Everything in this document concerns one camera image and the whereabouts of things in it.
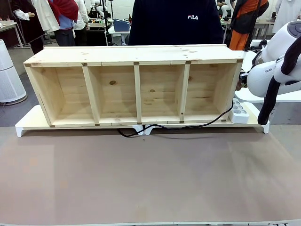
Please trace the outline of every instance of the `wooden shelf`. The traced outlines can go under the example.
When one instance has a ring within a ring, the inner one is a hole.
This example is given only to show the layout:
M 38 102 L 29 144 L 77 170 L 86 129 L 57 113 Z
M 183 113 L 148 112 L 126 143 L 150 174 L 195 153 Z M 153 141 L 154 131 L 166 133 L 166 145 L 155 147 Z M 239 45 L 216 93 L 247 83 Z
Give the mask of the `wooden shelf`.
M 242 59 L 225 45 L 72 47 L 24 65 L 50 126 L 115 127 L 212 121 L 231 105 Z

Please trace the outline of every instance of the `red jacket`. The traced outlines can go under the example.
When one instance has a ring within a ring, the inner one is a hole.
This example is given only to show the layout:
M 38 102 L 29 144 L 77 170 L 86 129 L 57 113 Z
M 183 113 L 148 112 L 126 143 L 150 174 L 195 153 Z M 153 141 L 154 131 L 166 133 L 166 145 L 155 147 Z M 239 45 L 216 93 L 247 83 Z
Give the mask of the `red jacket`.
M 53 0 L 53 2 L 51 0 L 48 0 L 48 2 L 59 24 L 60 15 L 77 21 L 79 7 L 74 0 Z

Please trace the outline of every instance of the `blue box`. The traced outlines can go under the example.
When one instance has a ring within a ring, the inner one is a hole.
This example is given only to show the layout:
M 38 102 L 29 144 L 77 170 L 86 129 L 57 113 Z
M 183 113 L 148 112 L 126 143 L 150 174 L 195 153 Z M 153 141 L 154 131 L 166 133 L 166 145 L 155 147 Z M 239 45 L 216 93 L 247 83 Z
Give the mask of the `blue box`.
M 130 30 L 130 22 L 114 19 L 114 30 L 116 32 L 128 32 Z

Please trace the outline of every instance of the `navy blue shirt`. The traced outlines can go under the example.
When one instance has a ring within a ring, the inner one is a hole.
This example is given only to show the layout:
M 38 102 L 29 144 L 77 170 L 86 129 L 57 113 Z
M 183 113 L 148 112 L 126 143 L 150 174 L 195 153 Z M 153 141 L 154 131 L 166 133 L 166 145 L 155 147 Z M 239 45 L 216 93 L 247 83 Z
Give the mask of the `navy blue shirt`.
M 215 0 L 135 0 L 129 45 L 222 42 Z

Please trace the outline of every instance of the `white tray with holes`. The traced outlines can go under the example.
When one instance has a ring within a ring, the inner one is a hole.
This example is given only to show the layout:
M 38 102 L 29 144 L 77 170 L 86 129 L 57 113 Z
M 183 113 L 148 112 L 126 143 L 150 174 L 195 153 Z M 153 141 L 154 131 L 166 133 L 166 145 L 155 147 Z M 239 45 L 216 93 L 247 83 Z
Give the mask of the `white tray with holes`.
M 247 124 L 250 118 L 248 112 L 240 104 L 240 101 L 236 98 L 233 98 L 233 108 L 229 112 L 229 118 L 234 124 Z

